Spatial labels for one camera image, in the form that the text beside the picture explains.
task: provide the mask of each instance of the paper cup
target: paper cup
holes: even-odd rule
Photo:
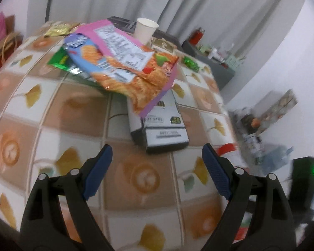
[[[148,43],[152,34],[158,28],[158,23],[146,18],[138,18],[134,32],[134,38],[138,39],[144,45]]]

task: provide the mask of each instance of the curtain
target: curtain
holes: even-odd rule
[[[93,22],[110,16],[156,21],[182,43],[206,30],[203,44],[244,56],[264,31],[280,0],[52,0],[50,20]]]

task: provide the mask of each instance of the snack bag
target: snack bag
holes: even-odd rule
[[[144,118],[171,88],[178,57],[155,53],[108,20],[80,26],[65,38],[73,62],[105,89],[131,99]]]

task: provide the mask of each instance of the blue gripper pad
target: blue gripper pad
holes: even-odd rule
[[[224,196],[227,200],[230,200],[232,195],[230,190],[230,179],[221,167],[217,157],[207,145],[202,147],[202,159],[219,194]]]
[[[105,176],[108,167],[113,159],[113,150],[107,145],[102,154],[96,156],[98,158],[93,169],[89,172],[85,180],[85,189],[83,196],[87,201],[91,196],[94,196],[101,184],[103,177]]]

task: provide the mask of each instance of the red bottle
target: red bottle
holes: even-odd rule
[[[204,35],[205,33],[205,30],[202,29],[201,27],[195,31],[191,38],[189,39],[189,43],[192,44],[192,45],[197,45],[198,42],[201,40],[202,36]]]

